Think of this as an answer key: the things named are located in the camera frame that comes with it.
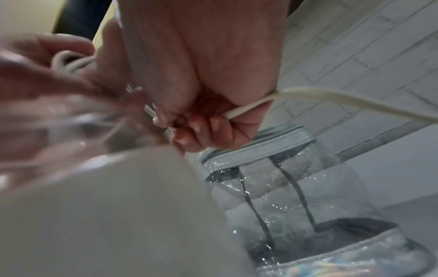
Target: person's hand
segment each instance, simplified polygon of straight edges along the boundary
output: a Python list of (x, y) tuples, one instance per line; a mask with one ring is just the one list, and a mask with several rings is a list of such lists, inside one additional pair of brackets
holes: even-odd
[(236, 148), (253, 138), (263, 104), (220, 116), (276, 88), (287, 0), (120, 1), (135, 78), (156, 105), (155, 123), (176, 126), (188, 152)]
[(68, 35), (16, 35), (0, 38), (0, 101), (50, 94), (98, 94), (85, 79), (50, 69), (53, 56), (64, 50), (90, 56), (91, 41)]

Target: brick wall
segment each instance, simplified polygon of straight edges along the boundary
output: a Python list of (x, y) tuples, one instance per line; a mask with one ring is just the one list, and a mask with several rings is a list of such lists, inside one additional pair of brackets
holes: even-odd
[[(287, 19), (279, 88), (323, 86), (438, 112), (438, 0), (306, 0)], [(356, 108), (275, 102), (262, 128), (306, 126), (348, 159), (424, 124)]]

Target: clear plastic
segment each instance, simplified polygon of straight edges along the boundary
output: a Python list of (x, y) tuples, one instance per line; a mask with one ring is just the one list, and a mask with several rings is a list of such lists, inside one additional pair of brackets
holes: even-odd
[(165, 143), (104, 99), (41, 97), (0, 105), (0, 192), (93, 157)]
[(388, 276), (385, 267), (389, 276), (412, 276), (433, 264), (302, 127), (261, 131), (239, 150), (206, 151), (199, 170), (261, 276)]

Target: yellow wall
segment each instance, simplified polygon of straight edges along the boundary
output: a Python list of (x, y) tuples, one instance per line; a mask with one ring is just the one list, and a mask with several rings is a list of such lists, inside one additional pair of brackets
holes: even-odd
[(108, 22), (108, 20), (110, 20), (111, 18), (113, 18), (114, 11), (115, 11), (115, 6), (114, 6), (114, 2), (113, 2), (109, 6), (108, 11), (107, 11), (105, 17), (103, 18), (99, 29), (97, 30), (96, 36), (94, 37), (93, 44), (94, 44), (94, 46), (96, 46), (96, 48), (99, 48), (102, 45), (102, 29), (103, 29), (105, 23)]
[(65, 0), (0, 0), (0, 35), (51, 33)]

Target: transparent bag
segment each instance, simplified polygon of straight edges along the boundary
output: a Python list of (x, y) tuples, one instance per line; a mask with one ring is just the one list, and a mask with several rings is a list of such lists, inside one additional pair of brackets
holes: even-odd
[(199, 172), (260, 276), (417, 276), (433, 256), (371, 206), (358, 176), (304, 128), (207, 150)]

